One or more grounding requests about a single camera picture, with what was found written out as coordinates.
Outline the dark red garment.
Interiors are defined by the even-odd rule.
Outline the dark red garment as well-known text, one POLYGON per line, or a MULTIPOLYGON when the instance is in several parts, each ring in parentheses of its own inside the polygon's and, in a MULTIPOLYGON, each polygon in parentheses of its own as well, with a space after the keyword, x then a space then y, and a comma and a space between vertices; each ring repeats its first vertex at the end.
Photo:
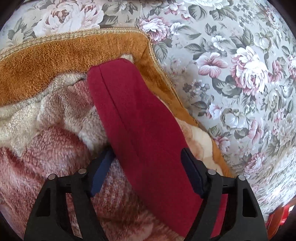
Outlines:
POLYGON ((181 163, 187 143, 176 119, 126 59, 93 66, 87 84, 133 190, 158 220, 184 237, 202 200, 181 163))

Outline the orange red object at edge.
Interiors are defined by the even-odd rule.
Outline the orange red object at edge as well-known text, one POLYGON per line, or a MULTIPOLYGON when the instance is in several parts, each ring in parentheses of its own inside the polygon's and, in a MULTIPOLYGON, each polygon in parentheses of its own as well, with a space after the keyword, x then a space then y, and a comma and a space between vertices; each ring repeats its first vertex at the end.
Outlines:
POLYGON ((268 217, 268 221, 266 224, 268 240, 271 240, 281 225, 283 225, 289 213, 294 208, 294 204, 287 204, 285 206, 278 207, 273 213, 271 213, 268 217))

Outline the brown floral plush blanket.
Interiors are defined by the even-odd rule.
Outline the brown floral plush blanket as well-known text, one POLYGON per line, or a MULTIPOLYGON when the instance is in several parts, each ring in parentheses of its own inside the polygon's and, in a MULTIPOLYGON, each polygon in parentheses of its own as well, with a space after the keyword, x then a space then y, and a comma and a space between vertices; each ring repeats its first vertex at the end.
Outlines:
POLYGON ((46 177, 73 174, 107 144, 86 77, 90 67, 117 58, 137 66, 194 155, 232 175, 217 144, 183 107, 147 35, 123 28, 40 37, 1 53, 1 213, 17 237, 46 177))

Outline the floral bed sheet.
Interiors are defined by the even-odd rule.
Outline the floral bed sheet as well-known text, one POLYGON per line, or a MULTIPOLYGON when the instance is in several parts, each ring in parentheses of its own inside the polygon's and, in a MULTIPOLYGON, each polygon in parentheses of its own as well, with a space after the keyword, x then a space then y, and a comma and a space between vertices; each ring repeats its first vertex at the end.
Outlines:
POLYGON ((295 37, 267 1, 25 1, 5 50, 38 37, 135 27, 191 116, 247 177, 267 217, 295 196, 295 37))

